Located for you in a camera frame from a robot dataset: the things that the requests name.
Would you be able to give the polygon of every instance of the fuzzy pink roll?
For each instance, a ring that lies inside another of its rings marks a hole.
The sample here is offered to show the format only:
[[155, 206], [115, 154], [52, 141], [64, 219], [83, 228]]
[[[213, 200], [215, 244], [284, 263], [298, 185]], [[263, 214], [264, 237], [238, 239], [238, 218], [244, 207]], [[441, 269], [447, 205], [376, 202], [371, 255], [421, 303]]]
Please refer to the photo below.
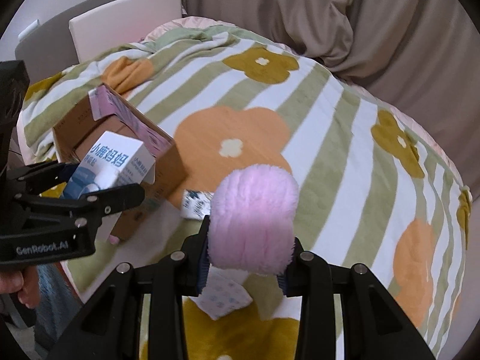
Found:
[[282, 168], [252, 165], [229, 174], [210, 210], [208, 254], [213, 266], [278, 275], [292, 260], [299, 186]]

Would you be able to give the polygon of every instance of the floral blanket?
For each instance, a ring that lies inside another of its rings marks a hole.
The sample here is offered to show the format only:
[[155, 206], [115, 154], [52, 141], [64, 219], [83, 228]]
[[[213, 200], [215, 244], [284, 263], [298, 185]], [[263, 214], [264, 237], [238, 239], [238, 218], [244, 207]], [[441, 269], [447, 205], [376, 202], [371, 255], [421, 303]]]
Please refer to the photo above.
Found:
[[[439, 353], [462, 287], [470, 194], [382, 102], [249, 31], [176, 28], [32, 86], [22, 117], [38, 160], [54, 155], [51, 127], [101, 82], [174, 137], [189, 176], [131, 240], [110, 245], [99, 235], [94, 256], [64, 263], [83, 299], [116, 263], [154, 262], [198, 231], [178, 215], [185, 188], [214, 191], [232, 170], [265, 163], [300, 185], [304, 248], [332, 264], [368, 265]], [[253, 303], [213, 321], [187, 299], [190, 358], [292, 359], [300, 299], [284, 298], [272, 277], [223, 274]]]

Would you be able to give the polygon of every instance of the white flower center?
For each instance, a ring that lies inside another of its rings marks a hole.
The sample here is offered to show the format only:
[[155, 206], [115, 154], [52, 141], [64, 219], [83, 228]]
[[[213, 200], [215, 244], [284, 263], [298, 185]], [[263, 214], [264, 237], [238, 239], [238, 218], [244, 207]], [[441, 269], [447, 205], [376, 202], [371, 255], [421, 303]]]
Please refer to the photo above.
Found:
[[255, 59], [255, 62], [258, 63], [259, 65], [266, 66], [270, 61], [266, 58], [260, 57]]
[[405, 142], [405, 140], [402, 137], [397, 137], [397, 139], [398, 139], [398, 142], [402, 145], [402, 147], [406, 149], [407, 143]]
[[238, 157], [242, 153], [242, 147], [243, 142], [240, 139], [225, 139], [218, 153], [222, 157]]

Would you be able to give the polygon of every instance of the finger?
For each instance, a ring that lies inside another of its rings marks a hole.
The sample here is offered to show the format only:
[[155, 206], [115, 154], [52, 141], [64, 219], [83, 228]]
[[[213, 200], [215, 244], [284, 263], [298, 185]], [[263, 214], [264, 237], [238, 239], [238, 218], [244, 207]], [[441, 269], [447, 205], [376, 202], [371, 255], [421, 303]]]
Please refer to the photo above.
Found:
[[12, 294], [23, 287], [23, 275], [21, 272], [0, 272], [0, 294]]
[[23, 272], [23, 288], [18, 293], [18, 300], [30, 309], [40, 303], [38, 272], [36, 267], [28, 267]]

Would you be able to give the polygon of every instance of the gray headboard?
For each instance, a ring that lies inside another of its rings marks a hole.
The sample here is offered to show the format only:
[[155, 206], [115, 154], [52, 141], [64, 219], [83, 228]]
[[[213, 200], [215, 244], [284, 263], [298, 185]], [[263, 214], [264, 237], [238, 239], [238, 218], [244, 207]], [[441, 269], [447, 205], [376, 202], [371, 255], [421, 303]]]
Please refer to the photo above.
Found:
[[[111, 1], [115, 0], [83, 1], [56, 15], [20, 41], [15, 48], [15, 57], [25, 61], [31, 83], [78, 64], [68, 22], [73, 17]], [[182, 0], [182, 3], [186, 9], [186, 0]]]

